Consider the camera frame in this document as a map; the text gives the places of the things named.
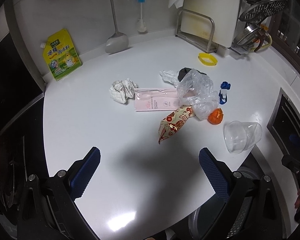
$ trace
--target metal rack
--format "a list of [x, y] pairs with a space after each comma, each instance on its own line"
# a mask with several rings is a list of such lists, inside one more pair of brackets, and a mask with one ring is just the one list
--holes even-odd
[[[209, 40], [189, 33], [184, 33], [181, 31], [181, 15], [183, 12], [200, 16], [202, 18], [208, 19], [211, 22], [211, 32], [210, 32]], [[179, 11], [178, 18], [177, 18], [177, 26], [176, 26], [176, 37], [183, 39], [184, 41], [190, 43], [191, 45], [197, 47], [198, 49], [201, 49], [202, 51], [205, 51], [206, 53], [216, 52], [218, 49], [218, 44], [212, 41], [214, 30], [215, 30], [215, 24], [210, 17], [187, 9], [181, 9]]]

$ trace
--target crushed plastic cup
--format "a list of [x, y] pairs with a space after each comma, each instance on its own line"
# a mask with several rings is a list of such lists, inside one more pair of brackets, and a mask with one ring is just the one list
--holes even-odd
[[262, 128], [257, 122], [233, 121], [225, 126], [223, 136], [228, 151], [238, 154], [261, 140]]

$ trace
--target pink package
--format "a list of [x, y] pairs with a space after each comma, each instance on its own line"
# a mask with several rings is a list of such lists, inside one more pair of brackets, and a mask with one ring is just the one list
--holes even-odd
[[176, 88], [135, 89], [136, 111], [173, 111], [181, 107]]

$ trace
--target cartoon chicken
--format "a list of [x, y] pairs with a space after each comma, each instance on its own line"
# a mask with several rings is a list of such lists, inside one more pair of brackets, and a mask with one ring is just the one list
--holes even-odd
[[69, 52], [66, 53], [66, 64], [67, 67], [73, 66], [73, 64], [76, 62], [75, 57], [71, 56]]

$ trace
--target yellow seasoning pouch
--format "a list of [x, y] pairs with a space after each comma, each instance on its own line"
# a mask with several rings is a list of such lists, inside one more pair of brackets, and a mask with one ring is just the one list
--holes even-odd
[[60, 80], [82, 65], [66, 29], [48, 38], [43, 58], [56, 80]]

